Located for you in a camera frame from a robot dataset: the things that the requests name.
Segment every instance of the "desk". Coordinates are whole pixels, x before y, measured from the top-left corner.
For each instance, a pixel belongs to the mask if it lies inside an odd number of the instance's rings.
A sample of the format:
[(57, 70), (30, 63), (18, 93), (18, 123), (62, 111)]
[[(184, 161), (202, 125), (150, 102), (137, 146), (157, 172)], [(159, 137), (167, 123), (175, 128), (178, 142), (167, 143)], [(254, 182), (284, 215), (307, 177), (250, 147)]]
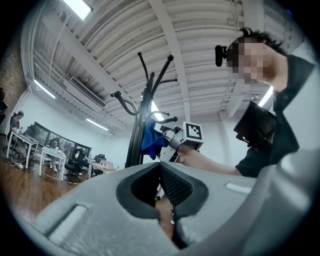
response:
[(91, 162), (92, 162), (92, 163), (95, 163), (95, 162), (96, 162), (96, 160), (91, 159), (91, 158), (86, 157), (86, 156), (84, 157), (84, 160), (87, 160), (88, 163), (91, 163)]
[(64, 173), (65, 173), (65, 163), (66, 163), (66, 155), (64, 153), (56, 153), (55, 149), (44, 146), (42, 148), (41, 159), (40, 159), (40, 167), (39, 167), (39, 176), (41, 176), (41, 168), (45, 163), (44, 156), (45, 154), (59, 158), (59, 171), (61, 172), (61, 181), (64, 181)]
[(89, 163), (89, 169), (88, 169), (88, 179), (91, 179), (91, 171), (92, 171), (92, 167), (94, 167), (95, 169), (98, 169), (100, 171), (103, 171), (104, 174), (107, 173), (112, 173), (112, 172), (116, 172), (116, 169), (108, 169), (106, 166), (103, 166), (99, 163), (95, 163), (95, 162), (90, 162)]
[(25, 162), (25, 168), (28, 169), (28, 164), (29, 164), (29, 157), (30, 157), (30, 150), (31, 147), (33, 145), (35, 145), (35, 151), (37, 151), (38, 149), (38, 145), (39, 145), (39, 141), (32, 138), (29, 135), (23, 135), (23, 134), (19, 134), (18, 132), (15, 131), (11, 131), (11, 135), (9, 138), (9, 144), (8, 144), (8, 148), (6, 150), (6, 158), (9, 158), (9, 151), (10, 151), (10, 146), (11, 146), (11, 141), (12, 141), (12, 137), (13, 135), (15, 135), (17, 138), (19, 138), (20, 140), (22, 140), (23, 142), (29, 144), (29, 149), (28, 149), (28, 153), (26, 154), (26, 162)]

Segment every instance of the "ceiling light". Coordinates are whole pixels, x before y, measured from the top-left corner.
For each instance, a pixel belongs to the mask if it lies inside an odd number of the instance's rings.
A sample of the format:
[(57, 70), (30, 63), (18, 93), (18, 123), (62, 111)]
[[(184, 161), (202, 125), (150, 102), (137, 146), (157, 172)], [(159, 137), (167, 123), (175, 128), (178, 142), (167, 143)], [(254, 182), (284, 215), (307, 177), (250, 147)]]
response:
[(90, 7), (82, 0), (63, 0), (79, 17), (84, 20), (90, 13)]
[[(157, 108), (154, 101), (152, 101), (152, 104), (151, 104), (151, 112), (153, 112), (153, 111), (159, 111), (159, 109)], [(158, 121), (165, 120), (164, 117), (162, 116), (162, 114), (160, 114), (160, 113), (156, 113), (156, 114), (154, 114), (154, 116)]]
[(270, 86), (269, 90), (266, 92), (262, 100), (259, 102), (258, 106), (263, 107), (264, 104), (267, 102), (267, 100), (269, 100), (269, 98), (271, 97), (273, 91), (274, 91), (274, 88)]
[(44, 88), (36, 79), (34, 79), (34, 83), (39, 86), (42, 90), (44, 90), (47, 94), (49, 94), (52, 98), (56, 98), (51, 92), (49, 92), (46, 88)]
[(86, 119), (88, 122), (90, 122), (91, 124), (94, 124), (95, 126), (98, 126), (98, 127), (100, 127), (101, 129), (104, 129), (104, 130), (106, 130), (106, 131), (109, 131), (109, 129), (107, 129), (107, 128), (105, 128), (105, 127), (103, 127), (103, 126), (101, 126), (100, 124), (97, 124), (96, 122), (94, 122), (94, 121), (91, 121), (90, 119)]

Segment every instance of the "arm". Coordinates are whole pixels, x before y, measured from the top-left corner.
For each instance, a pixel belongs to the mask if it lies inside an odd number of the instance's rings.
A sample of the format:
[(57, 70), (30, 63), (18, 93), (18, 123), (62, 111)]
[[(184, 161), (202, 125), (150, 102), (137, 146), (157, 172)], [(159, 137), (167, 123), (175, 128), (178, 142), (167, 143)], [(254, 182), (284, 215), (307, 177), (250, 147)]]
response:
[(176, 163), (183, 164), (184, 166), (218, 174), (241, 176), (241, 173), (234, 166), (217, 163), (186, 145), (181, 145), (178, 148), (178, 154)]

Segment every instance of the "white ceiling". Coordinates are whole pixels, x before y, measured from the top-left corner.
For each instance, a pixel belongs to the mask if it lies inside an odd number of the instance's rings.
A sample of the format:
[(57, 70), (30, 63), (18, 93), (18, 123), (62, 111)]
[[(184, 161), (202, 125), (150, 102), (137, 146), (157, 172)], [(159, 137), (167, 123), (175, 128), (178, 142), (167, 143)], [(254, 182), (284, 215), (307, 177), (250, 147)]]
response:
[[(215, 65), (216, 45), (229, 46), (243, 26), (269, 32), (288, 52), (303, 40), (289, 13), (272, 1), (86, 2), (93, 11), (85, 21), (59, 0), (47, 1), (30, 14), (21, 39), (23, 70), (27, 81), (40, 80), (68, 102), (69, 110), (82, 112), (80, 118), (88, 116), (113, 133), (131, 129), (133, 118), (110, 93), (121, 91), (138, 105), (146, 84), (138, 52), (156, 77), (167, 56), (174, 56), (163, 79), (178, 82), (159, 86), (154, 96), (158, 108), (180, 120), (205, 122), (219, 112), (229, 117), (243, 112), (253, 96), (258, 102), (268, 90), (265, 84), (245, 86), (231, 80), (225, 64)], [(71, 77), (100, 97), (105, 107), (94, 111), (67, 92), (64, 80)]]

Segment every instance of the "blue cloth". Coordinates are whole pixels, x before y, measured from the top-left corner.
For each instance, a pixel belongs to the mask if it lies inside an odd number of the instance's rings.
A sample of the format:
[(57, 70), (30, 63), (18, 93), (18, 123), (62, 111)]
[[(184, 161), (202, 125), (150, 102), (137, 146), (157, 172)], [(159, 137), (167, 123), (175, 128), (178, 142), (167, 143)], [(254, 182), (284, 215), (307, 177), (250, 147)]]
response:
[(159, 136), (154, 130), (156, 120), (149, 118), (145, 122), (144, 137), (141, 145), (141, 154), (156, 159), (156, 152), (166, 146), (165, 136)]

